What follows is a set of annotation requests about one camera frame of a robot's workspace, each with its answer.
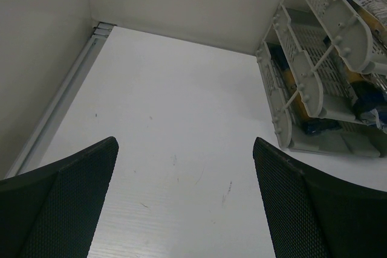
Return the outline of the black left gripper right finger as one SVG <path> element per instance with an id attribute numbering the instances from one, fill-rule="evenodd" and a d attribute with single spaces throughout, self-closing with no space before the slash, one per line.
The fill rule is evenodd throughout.
<path id="1" fill-rule="evenodd" d="M 331 176 L 260 137 L 253 159 L 276 257 L 386 257 L 386 192 Z"/>

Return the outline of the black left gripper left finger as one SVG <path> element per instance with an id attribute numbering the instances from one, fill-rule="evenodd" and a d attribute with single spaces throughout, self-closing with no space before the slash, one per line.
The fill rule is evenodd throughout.
<path id="1" fill-rule="evenodd" d="M 1 180 L 1 257 L 87 257 L 118 151 L 108 137 Z"/>

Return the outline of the pasta bag table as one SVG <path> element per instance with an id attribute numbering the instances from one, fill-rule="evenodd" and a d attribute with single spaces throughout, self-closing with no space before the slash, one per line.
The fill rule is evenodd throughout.
<path id="1" fill-rule="evenodd" d="M 268 44 L 268 48 L 272 57 L 272 61 L 278 67 L 278 70 L 281 73 L 288 93 L 293 95 L 297 90 L 297 85 L 283 49 L 280 45 L 276 44 Z M 337 131 L 341 129 L 341 125 L 336 120 L 309 117 L 299 93 L 296 94 L 296 97 L 294 98 L 291 105 L 298 116 L 301 129 L 307 135 L 318 135 L 323 132 Z"/>

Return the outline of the pasta bag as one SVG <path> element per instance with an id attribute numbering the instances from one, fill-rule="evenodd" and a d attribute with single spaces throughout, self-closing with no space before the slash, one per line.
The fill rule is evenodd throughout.
<path id="1" fill-rule="evenodd" d="M 343 84 L 356 119 L 386 133 L 386 93 L 376 79 L 370 74 L 349 70 L 335 48 L 330 52 L 330 60 Z"/>
<path id="2" fill-rule="evenodd" d="M 386 0 L 346 0 L 386 46 Z"/>

